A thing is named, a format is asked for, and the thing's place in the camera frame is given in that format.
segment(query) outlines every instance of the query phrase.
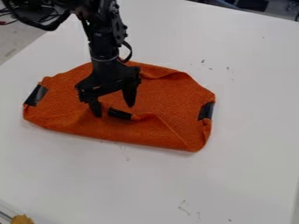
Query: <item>black fabric tab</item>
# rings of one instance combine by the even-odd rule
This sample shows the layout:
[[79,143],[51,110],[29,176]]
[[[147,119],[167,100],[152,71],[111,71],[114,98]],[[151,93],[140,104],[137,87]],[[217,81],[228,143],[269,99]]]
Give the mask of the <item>black fabric tab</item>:
[[116,118],[121,118],[124,120],[131,120],[132,115],[130,113],[115,109],[115,108],[110,108],[108,110],[108,115]]
[[25,101],[25,104],[36,107],[38,105],[38,102],[40,102],[44,98],[47,92],[48,89],[46,87],[37,85],[33,90],[33,92],[30,94],[30,96]]
[[208,102],[204,106],[202,106],[199,111],[198,120],[201,121],[205,118],[212,119],[213,108],[214,108],[214,102]]

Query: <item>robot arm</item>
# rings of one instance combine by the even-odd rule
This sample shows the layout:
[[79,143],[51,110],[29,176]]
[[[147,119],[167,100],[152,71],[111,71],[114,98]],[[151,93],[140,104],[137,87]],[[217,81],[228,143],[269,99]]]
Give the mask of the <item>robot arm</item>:
[[[71,13],[77,15],[89,40],[93,72],[75,88],[81,102],[101,117],[102,95],[122,91],[129,107],[136,101],[141,83],[140,68],[126,66],[132,48],[125,41],[128,27],[122,22],[116,0],[3,0],[19,21],[46,31],[54,31]],[[126,46],[130,54],[119,58],[119,47]]]

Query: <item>orange fabric bag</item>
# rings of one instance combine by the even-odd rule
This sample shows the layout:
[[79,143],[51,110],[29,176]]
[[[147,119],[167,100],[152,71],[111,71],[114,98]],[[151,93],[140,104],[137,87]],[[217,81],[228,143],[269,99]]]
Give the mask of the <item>orange fabric bag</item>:
[[[45,77],[39,84],[47,91],[37,105],[24,105],[24,119],[49,130],[85,137],[199,151],[212,129],[211,117],[205,117],[203,108],[215,102],[215,95],[187,73],[135,62],[128,65],[140,67],[143,77],[133,108],[118,91],[100,97],[102,118],[95,117],[88,104],[80,102],[74,87],[92,72],[88,63]],[[108,115],[111,107],[132,114],[131,120]]]

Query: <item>yellow object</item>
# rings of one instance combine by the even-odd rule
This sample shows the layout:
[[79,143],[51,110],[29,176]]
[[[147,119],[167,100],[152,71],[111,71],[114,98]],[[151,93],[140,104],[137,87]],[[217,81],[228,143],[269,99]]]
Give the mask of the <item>yellow object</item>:
[[34,222],[31,218],[28,218],[25,214],[23,214],[13,217],[10,224],[34,224]]

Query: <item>white table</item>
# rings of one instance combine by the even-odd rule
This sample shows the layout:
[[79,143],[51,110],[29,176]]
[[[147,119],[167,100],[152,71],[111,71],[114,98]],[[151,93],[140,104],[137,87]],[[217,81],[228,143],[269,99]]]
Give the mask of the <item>white table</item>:
[[299,24],[183,0],[126,0],[122,17],[134,60],[184,70],[217,95],[208,145],[184,154],[24,121],[42,77],[89,61],[71,17],[0,67],[0,199],[43,224],[290,223]]

